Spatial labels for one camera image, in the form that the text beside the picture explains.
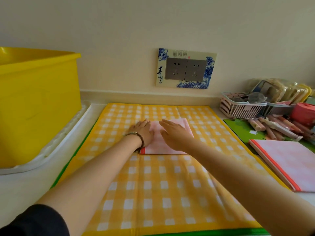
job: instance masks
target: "pink folded cloth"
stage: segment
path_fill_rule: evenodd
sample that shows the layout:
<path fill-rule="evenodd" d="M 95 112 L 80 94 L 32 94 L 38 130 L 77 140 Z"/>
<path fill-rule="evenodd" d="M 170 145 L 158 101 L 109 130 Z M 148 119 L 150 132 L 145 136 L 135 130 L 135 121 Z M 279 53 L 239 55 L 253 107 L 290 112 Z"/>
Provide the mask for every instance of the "pink folded cloth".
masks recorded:
<path fill-rule="evenodd" d="M 186 118 L 179 118 L 179 119 L 171 119 L 171 122 L 180 124 L 183 126 L 191 135 L 194 136 L 191 132 L 189 124 Z M 160 130 L 164 129 L 160 124 L 159 121 L 152 121 L 150 131 L 154 131 L 153 141 L 150 145 L 140 150 L 140 154 L 186 154 L 185 152 L 175 151 L 171 149 L 164 141 Z"/>

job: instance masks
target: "yellow storage box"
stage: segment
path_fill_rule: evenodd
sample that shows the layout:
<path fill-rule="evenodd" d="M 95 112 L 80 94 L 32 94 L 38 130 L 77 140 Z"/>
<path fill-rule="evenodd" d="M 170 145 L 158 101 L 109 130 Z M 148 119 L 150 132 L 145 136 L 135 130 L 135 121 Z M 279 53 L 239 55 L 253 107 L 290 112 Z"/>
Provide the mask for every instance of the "yellow storage box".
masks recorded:
<path fill-rule="evenodd" d="M 0 168 L 31 161 L 81 109 L 80 57 L 0 47 Z"/>

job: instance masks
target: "person's right hand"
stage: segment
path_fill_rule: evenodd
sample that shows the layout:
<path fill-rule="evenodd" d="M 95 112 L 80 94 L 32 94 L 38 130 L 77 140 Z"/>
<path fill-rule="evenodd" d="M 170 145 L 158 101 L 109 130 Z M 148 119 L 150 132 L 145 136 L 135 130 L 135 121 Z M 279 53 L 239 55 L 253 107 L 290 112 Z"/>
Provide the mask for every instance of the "person's right hand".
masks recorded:
<path fill-rule="evenodd" d="M 184 151 L 188 143 L 194 140 L 194 138 L 183 128 L 181 125 L 162 119 L 159 122 L 166 130 L 161 130 L 161 135 L 166 144 L 176 151 Z"/>

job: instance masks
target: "beaded bracelet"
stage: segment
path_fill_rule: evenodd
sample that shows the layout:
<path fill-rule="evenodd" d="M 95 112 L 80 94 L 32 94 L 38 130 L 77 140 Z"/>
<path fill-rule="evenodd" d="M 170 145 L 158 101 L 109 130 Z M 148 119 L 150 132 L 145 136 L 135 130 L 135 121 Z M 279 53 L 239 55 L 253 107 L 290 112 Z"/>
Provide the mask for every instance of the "beaded bracelet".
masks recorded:
<path fill-rule="evenodd" d="M 142 137 L 139 133 L 137 133 L 136 131 L 128 132 L 128 133 L 125 134 L 124 136 L 131 135 L 131 134 L 132 134 L 132 135 L 137 135 L 137 136 L 141 139 L 141 142 L 142 142 L 141 147 L 139 147 L 136 151 L 142 149 L 142 148 L 144 147 L 144 139 L 143 139 L 143 137 Z"/>

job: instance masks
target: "person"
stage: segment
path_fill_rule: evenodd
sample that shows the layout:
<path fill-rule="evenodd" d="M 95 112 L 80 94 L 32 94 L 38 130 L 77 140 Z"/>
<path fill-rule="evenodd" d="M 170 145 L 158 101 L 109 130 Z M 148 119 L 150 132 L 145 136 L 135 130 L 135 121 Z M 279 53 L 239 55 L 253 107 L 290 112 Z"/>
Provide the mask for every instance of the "person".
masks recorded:
<path fill-rule="evenodd" d="M 160 124 L 167 145 L 193 156 L 271 235 L 315 232 L 315 209 L 309 202 L 193 138 L 182 126 L 167 120 Z M 50 189 L 0 235 L 81 235 L 130 155 L 152 141 L 149 129 L 147 119 L 131 126 L 130 134 Z"/>

